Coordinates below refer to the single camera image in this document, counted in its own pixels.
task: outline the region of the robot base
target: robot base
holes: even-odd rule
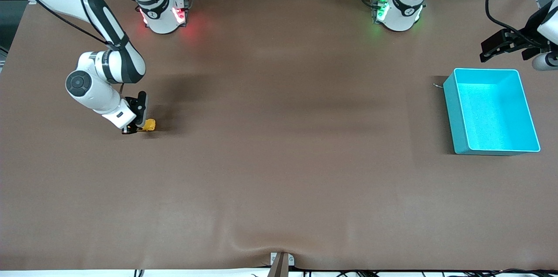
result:
[[[374,5],[379,7],[372,10],[374,22],[382,23],[388,29],[396,32],[403,32],[411,28],[419,20],[420,11],[422,11],[421,6],[417,11],[411,9],[413,11],[411,16],[403,15],[395,7],[393,0],[374,0]]]
[[[149,18],[139,10],[143,17],[145,27],[151,28],[157,34],[169,34],[174,32],[179,27],[186,27],[189,0],[173,0],[169,7],[161,13],[159,19]]]

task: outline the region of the brown tabletop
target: brown tabletop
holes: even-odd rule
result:
[[[122,136],[64,80],[104,46],[29,6],[2,90],[2,269],[558,269],[558,72],[481,64],[484,0],[427,0],[410,31],[358,0],[195,0],[144,56],[158,130]],[[534,0],[492,0],[522,27]],[[520,71],[542,151],[453,153],[442,83]]]

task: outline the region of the brown mat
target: brown mat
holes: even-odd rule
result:
[[[28,7],[2,90],[2,269],[558,269],[558,72],[481,64],[484,0],[427,0],[405,33],[358,0],[195,0],[144,56],[159,130],[121,136],[64,79],[104,46]],[[493,0],[523,25],[534,0]],[[442,83],[520,70],[542,152],[453,154]]]

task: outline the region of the red led light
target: red led light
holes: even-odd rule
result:
[[[143,18],[143,22],[145,23],[145,25],[147,25],[147,19],[145,18],[145,14],[143,14],[143,11],[140,9],[139,12],[141,13],[141,17]]]
[[[180,9],[175,9],[173,7],[173,14],[175,15],[176,18],[176,22],[179,23],[183,23],[185,21],[184,19],[184,11],[180,10]]]

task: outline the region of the turquoise bin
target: turquoise bin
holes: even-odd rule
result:
[[[456,68],[444,94],[457,154],[541,150],[517,70]]]

